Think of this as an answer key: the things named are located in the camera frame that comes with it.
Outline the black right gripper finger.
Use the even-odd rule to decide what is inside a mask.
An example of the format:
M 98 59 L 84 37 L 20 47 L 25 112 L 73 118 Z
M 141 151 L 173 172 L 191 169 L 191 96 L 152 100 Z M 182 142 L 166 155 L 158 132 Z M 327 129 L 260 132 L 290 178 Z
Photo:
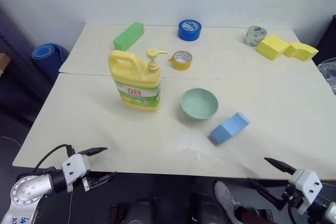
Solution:
M 269 164 L 271 164 L 273 167 L 275 167 L 276 169 L 284 172 L 284 173 L 288 173 L 290 175 L 293 175 L 296 171 L 295 168 L 293 168 L 292 166 L 282 162 L 282 161 L 279 161 L 279 160 L 276 160 L 276 159 L 273 159 L 273 158 L 270 158 L 270 157 L 264 157 L 264 160 L 266 160 Z
M 247 181 L 253 189 L 255 189 L 261 196 L 263 196 L 267 201 L 274 205 L 277 210 L 281 211 L 284 208 L 286 204 L 285 200 L 276 198 L 269 192 L 266 187 L 264 187 L 255 179 L 247 178 Z

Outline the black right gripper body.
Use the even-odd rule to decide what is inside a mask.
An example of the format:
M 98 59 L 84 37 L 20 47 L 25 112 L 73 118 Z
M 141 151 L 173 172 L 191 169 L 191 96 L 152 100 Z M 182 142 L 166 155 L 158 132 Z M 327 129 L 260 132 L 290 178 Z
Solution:
M 294 185 L 288 184 L 281 195 L 281 209 L 286 205 L 298 209 L 303 203 L 303 194 Z

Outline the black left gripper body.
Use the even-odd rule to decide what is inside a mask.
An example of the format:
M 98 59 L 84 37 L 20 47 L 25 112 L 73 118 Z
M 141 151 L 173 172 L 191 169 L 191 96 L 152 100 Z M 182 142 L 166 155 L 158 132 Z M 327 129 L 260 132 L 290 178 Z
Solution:
M 83 161 L 84 161 L 85 168 L 86 168 L 86 173 L 82 177 L 82 183 L 83 183 L 83 186 L 84 186 L 84 190 L 90 190 L 91 186 L 90 186 L 90 181 L 89 181 L 89 178 L 88 178 L 88 174 L 91 170 L 91 166 L 90 166 L 90 163 L 89 163 L 89 156 L 83 155 L 82 157 L 83 157 Z

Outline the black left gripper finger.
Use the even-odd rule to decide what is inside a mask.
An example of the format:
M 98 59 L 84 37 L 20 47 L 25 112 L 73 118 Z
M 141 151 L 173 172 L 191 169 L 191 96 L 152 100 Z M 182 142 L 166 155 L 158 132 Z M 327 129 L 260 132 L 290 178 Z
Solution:
M 117 172 L 103 173 L 103 172 L 91 172 L 89 174 L 89 188 L 95 189 L 99 186 L 106 184 Z
M 84 151 L 80 151 L 80 152 L 78 152 L 78 154 L 86 155 L 86 156 L 93 156 L 93 155 L 99 154 L 99 153 L 101 153 L 101 152 L 103 152 L 107 149 L 108 149 L 107 147 L 93 147 L 93 148 L 89 148 L 89 149 L 84 150 Z

